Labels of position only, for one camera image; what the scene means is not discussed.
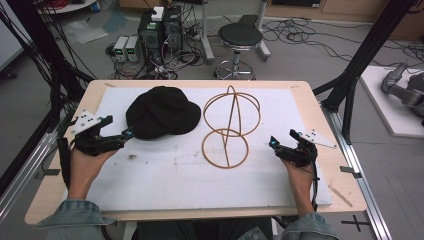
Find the white board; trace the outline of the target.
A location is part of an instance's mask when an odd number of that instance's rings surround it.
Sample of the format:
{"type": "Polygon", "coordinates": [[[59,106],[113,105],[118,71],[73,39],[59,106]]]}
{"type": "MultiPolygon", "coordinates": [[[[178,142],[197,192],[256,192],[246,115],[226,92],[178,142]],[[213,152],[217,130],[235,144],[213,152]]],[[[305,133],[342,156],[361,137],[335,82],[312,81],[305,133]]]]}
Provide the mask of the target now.
{"type": "Polygon", "coordinates": [[[363,72],[361,82],[392,136],[424,139],[423,119],[400,99],[381,90],[383,78],[392,70],[392,67],[369,66],[363,72]]]}

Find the white foam mat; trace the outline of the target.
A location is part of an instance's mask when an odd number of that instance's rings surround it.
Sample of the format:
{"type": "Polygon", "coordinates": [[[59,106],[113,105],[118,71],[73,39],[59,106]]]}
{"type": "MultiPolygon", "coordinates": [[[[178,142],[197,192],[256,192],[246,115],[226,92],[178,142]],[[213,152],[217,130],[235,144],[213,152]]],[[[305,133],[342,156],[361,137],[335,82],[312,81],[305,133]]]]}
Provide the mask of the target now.
{"type": "MultiPolygon", "coordinates": [[[[225,88],[187,88],[187,98],[204,107],[225,88]]],[[[201,150],[210,131],[201,118],[197,127],[178,136],[129,140],[103,166],[88,198],[103,211],[195,210],[218,208],[291,207],[294,204],[287,171],[270,137],[295,147],[291,129],[305,129],[288,89],[243,88],[261,106],[261,123],[247,135],[250,154],[232,169],[209,164],[201,150]]]]}

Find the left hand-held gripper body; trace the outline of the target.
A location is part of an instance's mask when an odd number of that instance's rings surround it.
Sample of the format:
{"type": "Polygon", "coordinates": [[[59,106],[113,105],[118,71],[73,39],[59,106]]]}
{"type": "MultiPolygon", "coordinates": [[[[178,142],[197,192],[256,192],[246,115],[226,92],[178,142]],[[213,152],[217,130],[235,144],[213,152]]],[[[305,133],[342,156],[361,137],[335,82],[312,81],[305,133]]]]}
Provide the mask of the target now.
{"type": "Polygon", "coordinates": [[[105,117],[98,117],[83,110],[71,123],[71,134],[74,136],[72,143],[76,149],[91,156],[98,156],[124,147],[124,144],[116,140],[117,135],[104,137],[100,134],[101,118],[105,117]]]}

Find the black hat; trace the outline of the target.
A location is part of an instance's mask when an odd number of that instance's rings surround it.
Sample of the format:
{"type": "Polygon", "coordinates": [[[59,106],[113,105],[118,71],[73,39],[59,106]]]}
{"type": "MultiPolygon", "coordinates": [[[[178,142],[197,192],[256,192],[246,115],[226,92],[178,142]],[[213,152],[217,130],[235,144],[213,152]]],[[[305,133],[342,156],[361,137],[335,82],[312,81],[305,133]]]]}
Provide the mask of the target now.
{"type": "Polygon", "coordinates": [[[176,87],[156,86],[139,95],[126,111],[126,123],[141,140],[183,135],[196,128],[200,107],[176,87]]]}

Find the black frame post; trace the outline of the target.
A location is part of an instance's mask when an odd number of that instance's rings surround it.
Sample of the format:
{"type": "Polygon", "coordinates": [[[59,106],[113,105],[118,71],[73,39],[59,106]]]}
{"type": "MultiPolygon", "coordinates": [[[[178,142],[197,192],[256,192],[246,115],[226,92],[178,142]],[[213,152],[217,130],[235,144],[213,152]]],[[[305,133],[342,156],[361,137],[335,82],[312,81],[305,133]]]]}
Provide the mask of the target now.
{"type": "Polygon", "coordinates": [[[351,122],[357,82],[414,5],[415,0],[389,0],[345,70],[337,78],[313,90],[315,96],[330,90],[329,96],[322,101],[322,106],[331,113],[337,112],[342,101],[345,101],[341,134],[348,144],[351,144],[351,122]]]}
{"type": "Polygon", "coordinates": [[[50,88],[50,110],[25,143],[18,155],[0,177],[0,197],[6,195],[12,181],[23,169],[26,159],[34,150],[45,133],[62,122],[60,113],[69,113],[82,99],[86,86],[95,80],[93,73],[81,71],[75,63],[71,64],[62,53],[50,27],[45,22],[47,10],[40,0],[5,0],[12,13],[17,17],[26,33],[6,13],[0,3],[0,21],[15,37],[24,51],[37,67],[40,75],[50,88]]]}

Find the black computer tower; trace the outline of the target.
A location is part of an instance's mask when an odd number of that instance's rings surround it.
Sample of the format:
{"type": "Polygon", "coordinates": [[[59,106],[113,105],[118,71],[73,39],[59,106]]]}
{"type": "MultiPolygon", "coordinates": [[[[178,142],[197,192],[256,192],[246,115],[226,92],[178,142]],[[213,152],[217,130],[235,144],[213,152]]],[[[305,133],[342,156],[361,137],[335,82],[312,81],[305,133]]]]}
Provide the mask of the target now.
{"type": "Polygon", "coordinates": [[[164,12],[164,27],[166,42],[170,49],[179,51],[183,49],[182,43],[182,15],[181,7],[174,6],[167,8],[164,12]]]}
{"type": "Polygon", "coordinates": [[[144,11],[138,27],[142,52],[146,62],[163,64],[162,46],[164,43],[164,25],[161,20],[153,20],[155,10],[144,11]]]}

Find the metal bracket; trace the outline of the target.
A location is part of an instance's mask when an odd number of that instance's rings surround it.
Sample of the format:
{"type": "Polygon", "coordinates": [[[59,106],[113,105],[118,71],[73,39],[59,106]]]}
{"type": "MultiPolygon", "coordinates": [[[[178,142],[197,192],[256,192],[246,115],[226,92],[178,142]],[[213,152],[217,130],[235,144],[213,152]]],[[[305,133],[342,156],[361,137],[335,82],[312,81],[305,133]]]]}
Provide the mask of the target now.
{"type": "Polygon", "coordinates": [[[340,166],[340,171],[344,172],[344,173],[350,173],[355,179],[359,179],[362,178],[362,173],[356,171],[354,168],[352,167],[348,167],[348,166],[340,166]]]}
{"type": "Polygon", "coordinates": [[[42,180],[45,176],[58,176],[60,172],[60,169],[41,170],[35,174],[35,179],[42,180]]]}

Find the black round stool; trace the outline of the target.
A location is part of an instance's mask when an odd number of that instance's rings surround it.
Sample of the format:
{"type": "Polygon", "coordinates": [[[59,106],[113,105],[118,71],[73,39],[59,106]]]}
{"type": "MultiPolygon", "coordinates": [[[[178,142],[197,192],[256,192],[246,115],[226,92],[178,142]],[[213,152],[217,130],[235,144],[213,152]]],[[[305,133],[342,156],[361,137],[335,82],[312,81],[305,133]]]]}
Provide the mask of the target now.
{"type": "Polygon", "coordinates": [[[260,46],[261,32],[254,26],[231,23],[219,29],[217,38],[222,46],[233,51],[233,58],[218,64],[214,76],[221,80],[255,80],[253,68],[241,61],[240,55],[242,51],[253,51],[260,46]]]}

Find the person's right hand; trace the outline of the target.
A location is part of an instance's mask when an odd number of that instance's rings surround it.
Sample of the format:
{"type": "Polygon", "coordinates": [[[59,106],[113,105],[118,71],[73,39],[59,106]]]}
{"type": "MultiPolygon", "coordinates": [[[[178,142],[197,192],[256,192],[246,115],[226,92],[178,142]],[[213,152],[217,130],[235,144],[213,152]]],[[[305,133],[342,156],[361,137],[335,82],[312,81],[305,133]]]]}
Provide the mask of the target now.
{"type": "Polygon", "coordinates": [[[289,182],[294,192],[309,194],[313,181],[312,166],[296,167],[293,163],[283,161],[286,167],[289,182]]]}

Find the grey power supply unit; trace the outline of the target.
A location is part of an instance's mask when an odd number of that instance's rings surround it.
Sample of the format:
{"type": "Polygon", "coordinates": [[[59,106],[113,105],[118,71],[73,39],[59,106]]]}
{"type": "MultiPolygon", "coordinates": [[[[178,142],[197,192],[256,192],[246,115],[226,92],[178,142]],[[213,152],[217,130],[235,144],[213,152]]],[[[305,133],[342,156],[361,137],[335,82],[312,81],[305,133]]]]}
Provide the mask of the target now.
{"type": "Polygon", "coordinates": [[[126,43],[126,52],[129,62],[138,61],[138,50],[137,50],[138,38],[136,36],[131,36],[128,38],[126,43]]]}
{"type": "Polygon", "coordinates": [[[127,61],[127,53],[126,53],[126,44],[128,41],[127,36],[120,36],[115,43],[113,50],[115,53],[115,57],[118,62],[126,62],[127,61]]]}

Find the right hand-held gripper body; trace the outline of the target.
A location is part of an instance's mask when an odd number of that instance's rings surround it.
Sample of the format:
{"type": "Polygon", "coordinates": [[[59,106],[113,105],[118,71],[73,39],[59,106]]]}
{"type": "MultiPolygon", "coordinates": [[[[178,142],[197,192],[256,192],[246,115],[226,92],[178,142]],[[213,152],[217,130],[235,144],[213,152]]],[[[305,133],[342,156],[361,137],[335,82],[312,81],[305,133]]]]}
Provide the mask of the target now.
{"type": "Polygon", "coordinates": [[[283,146],[281,152],[275,152],[275,155],[282,160],[293,163],[296,167],[305,167],[313,163],[317,156],[318,150],[316,145],[321,145],[335,149],[337,145],[319,134],[315,129],[308,132],[297,131],[302,138],[300,143],[297,142],[296,148],[283,146]]]}

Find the thin wooden stick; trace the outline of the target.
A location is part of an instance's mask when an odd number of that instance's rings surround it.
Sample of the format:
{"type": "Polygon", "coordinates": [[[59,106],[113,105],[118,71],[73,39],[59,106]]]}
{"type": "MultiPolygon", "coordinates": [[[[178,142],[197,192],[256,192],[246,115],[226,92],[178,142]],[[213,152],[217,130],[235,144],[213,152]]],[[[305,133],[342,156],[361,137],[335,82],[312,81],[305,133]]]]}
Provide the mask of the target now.
{"type": "Polygon", "coordinates": [[[349,207],[353,207],[353,204],[341,193],[339,192],[336,188],[328,185],[328,188],[335,194],[337,195],[346,205],[348,205],[349,207]]]}

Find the person's left hand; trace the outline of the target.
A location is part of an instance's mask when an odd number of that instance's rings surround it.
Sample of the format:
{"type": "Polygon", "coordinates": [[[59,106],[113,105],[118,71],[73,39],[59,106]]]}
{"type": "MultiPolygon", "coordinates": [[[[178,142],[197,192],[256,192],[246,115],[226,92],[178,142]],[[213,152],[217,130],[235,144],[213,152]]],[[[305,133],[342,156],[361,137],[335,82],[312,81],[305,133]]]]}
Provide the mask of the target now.
{"type": "Polygon", "coordinates": [[[102,166],[114,154],[115,151],[109,151],[98,156],[91,156],[74,148],[71,151],[68,197],[70,199],[85,199],[102,166]]]}

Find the clear plastic sheet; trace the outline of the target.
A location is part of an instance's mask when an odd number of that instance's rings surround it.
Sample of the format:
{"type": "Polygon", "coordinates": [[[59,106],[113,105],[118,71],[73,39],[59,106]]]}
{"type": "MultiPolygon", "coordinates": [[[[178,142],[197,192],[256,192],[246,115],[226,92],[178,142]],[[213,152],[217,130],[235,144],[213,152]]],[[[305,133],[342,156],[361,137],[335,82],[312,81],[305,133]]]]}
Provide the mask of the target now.
{"type": "Polygon", "coordinates": [[[67,39],[72,42],[85,44],[107,36],[107,32],[102,27],[91,27],[86,21],[75,21],[63,27],[67,39]]]}

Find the aluminium rail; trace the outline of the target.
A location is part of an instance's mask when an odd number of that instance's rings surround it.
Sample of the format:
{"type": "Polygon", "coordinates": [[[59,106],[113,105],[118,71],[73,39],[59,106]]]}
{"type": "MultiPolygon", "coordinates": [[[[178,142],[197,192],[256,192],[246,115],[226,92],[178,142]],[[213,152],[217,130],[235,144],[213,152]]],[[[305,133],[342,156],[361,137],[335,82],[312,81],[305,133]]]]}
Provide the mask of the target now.
{"type": "Polygon", "coordinates": [[[43,161],[53,152],[56,139],[64,133],[70,120],[71,117],[66,113],[54,120],[48,112],[0,176],[0,224],[6,219],[43,161]]]}
{"type": "Polygon", "coordinates": [[[366,175],[362,169],[354,147],[352,144],[349,144],[345,137],[342,135],[341,117],[338,113],[332,113],[327,109],[322,109],[322,112],[327,118],[329,126],[332,128],[333,134],[337,140],[340,150],[342,151],[347,161],[348,167],[352,167],[356,171],[362,173],[362,178],[356,179],[356,181],[366,202],[366,216],[375,238],[377,240],[392,240],[390,231],[368,184],[366,175]]]}

